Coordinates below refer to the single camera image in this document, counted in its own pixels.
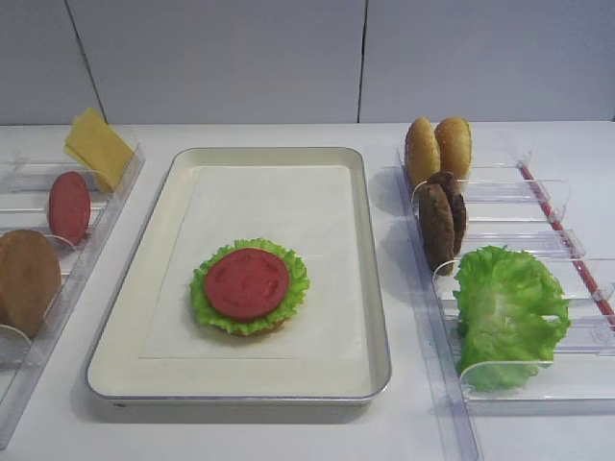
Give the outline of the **brown meat patty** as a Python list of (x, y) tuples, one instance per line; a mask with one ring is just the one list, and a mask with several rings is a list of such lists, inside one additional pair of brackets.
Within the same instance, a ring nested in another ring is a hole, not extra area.
[(428, 265), (435, 271), (454, 258), (455, 227), (448, 198), (439, 184), (419, 192), (419, 224)]
[(458, 255), (467, 229), (467, 210), (458, 181), (452, 172), (440, 171), (429, 177), (427, 183), (438, 184), (446, 195), (455, 231), (453, 254)]

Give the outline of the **right clear acrylic rack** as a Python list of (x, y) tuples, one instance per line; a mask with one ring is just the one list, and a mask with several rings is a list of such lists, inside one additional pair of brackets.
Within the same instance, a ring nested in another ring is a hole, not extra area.
[(465, 232), (429, 260), (436, 191), (396, 174), (433, 409), (449, 460), (610, 460), (614, 263), (563, 226), (570, 190), (529, 155), (481, 153), (458, 179)]

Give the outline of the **yellow cheese slices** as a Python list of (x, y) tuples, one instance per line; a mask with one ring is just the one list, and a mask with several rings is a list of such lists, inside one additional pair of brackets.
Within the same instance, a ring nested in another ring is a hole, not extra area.
[(134, 150), (94, 108), (75, 117), (63, 151), (95, 174), (102, 192), (118, 188), (134, 156)]

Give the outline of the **cream rectangular metal tray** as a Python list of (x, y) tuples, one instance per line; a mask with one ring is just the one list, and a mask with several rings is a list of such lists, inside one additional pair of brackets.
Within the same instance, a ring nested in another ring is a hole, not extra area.
[(179, 153), (86, 372), (120, 403), (361, 404), (391, 365), (355, 150)]

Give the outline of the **green lettuce leaf on tray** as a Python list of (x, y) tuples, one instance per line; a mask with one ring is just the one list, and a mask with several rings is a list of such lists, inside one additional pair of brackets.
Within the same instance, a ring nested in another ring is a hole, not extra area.
[(264, 238), (239, 239), (232, 245), (219, 248), (210, 259), (203, 262), (193, 271), (193, 279), (189, 285), (190, 305), (195, 320), (201, 326), (215, 327), (215, 325), (221, 325), (224, 321), (235, 321), (217, 312), (212, 307), (205, 295), (204, 281), (208, 269), (210, 269), (214, 263), (231, 252), (247, 248), (264, 250), (279, 257), (286, 265), (290, 278), (289, 289), (282, 303), (273, 312), (258, 317), (257, 319), (266, 319), (269, 321), (280, 319), (288, 320), (296, 314), (298, 305), (304, 301), (310, 287), (308, 269), (304, 261), (294, 251)]

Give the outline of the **green lettuce leaf in rack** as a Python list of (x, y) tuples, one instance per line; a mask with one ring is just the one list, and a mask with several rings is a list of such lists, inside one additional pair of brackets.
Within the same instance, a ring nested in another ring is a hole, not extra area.
[(462, 339), (456, 368), (475, 390), (522, 386), (554, 360), (571, 325), (569, 301), (540, 260), (485, 246), (460, 260), (455, 279)]

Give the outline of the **white paper tray liner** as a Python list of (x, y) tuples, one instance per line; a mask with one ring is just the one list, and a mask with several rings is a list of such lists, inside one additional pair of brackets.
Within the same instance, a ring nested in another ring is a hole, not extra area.
[[(172, 253), (144, 358), (357, 359), (364, 351), (356, 221), (342, 166), (202, 167), (185, 175), (158, 229)], [(297, 313), (250, 337), (197, 324), (189, 303), (194, 270), (220, 247), (263, 237), (293, 250), (310, 282)]]

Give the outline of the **red rack rail strip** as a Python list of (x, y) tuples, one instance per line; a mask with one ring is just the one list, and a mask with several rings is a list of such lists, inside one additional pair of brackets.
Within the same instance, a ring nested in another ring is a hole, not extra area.
[(529, 187), (532, 190), (543, 214), (547, 218), (551, 225), (551, 228), (559, 234), (564, 248), (568, 251), (568, 255), (571, 257), (572, 265), (576, 269), (578, 276), (583, 281), (585, 288), (592, 296), (594, 303), (603, 316), (613, 316), (614, 310), (609, 304), (609, 301), (599, 295), (599, 285), (595, 278), (591, 274), (587, 264), (582, 260), (579, 250), (575, 246), (572, 237), (569, 233), (564, 231), (560, 219), (556, 216), (555, 209), (550, 204), (550, 199), (547, 197), (547, 193), (543, 190), (542, 186), (538, 184), (538, 181), (533, 177), (529, 168), (523, 163), (519, 163), (517, 166), (522, 178), (529, 182)]

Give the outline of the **brown bun half left rack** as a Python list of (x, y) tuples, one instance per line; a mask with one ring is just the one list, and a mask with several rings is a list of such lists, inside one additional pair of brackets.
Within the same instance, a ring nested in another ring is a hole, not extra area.
[(1, 237), (1, 324), (34, 338), (61, 285), (58, 257), (35, 230), (12, 230)]

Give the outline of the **front sesame bun half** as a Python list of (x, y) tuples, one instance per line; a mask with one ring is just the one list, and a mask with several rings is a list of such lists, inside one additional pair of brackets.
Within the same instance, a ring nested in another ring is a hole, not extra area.
[(406, 170), (414, 187), (440, 171), (439, 145), (427, 117), (419, 117), (409, 126), (405, 141), (405, 160)]

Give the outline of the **sesame bun half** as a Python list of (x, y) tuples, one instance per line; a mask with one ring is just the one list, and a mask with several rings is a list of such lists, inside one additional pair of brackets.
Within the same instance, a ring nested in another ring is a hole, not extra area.
[(440, 151), (440, 168), (458, 180), (469, 177), (472, 163), (472, 134), (469, 122), (462, 117), (442, 120), (434, 130)]
[(427, 117), (419, 117), (409, 126), (405, 141), (405, 160), (406, 170), (414, 187), (440, 171), (439, 145)]

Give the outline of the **bun bottom under lettuce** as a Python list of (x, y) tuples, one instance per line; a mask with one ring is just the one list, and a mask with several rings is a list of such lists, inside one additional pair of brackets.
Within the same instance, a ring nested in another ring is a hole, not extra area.
[(286, 319), (269, 321), (266, 319), (255, 319), (251, 322), (224, 321), (221, 325), (215, 325), (216, 328), (234, 336), (249, 337), (268, 334), (286, 322)]

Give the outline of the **rear brown meat patty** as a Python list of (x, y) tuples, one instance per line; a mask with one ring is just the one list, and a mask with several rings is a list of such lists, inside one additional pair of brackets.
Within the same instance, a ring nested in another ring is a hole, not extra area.
[(467, 229), (467, 210), (458, 181), (452, 172), (440, 171), (429, 177), (427, 183), (438, 184), (446, 195), (455, 231), (453, 254), (458, 255)]

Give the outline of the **front brown meat patty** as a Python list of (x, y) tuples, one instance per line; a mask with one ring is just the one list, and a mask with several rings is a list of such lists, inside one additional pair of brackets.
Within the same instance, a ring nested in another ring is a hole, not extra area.
[(448, 198), (439, 184), (419, 192), (419, 224), (428, 265), (435, 271), (454, 258), (455, 227)]

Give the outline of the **red tomato slice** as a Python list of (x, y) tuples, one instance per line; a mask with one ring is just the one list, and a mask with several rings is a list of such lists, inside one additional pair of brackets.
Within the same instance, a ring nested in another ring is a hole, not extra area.
[(260, 249), (240, 249), (225, 255), (208, 269), (205, 295), (222, 315), (249, 322), (273, 312), (289, 289), (284, 262)]
[(52, 233), (79, 245), (86, 238), (90, 197), (83, 176), (63, 173), (54, 181), (48, 199), (48, 223)]

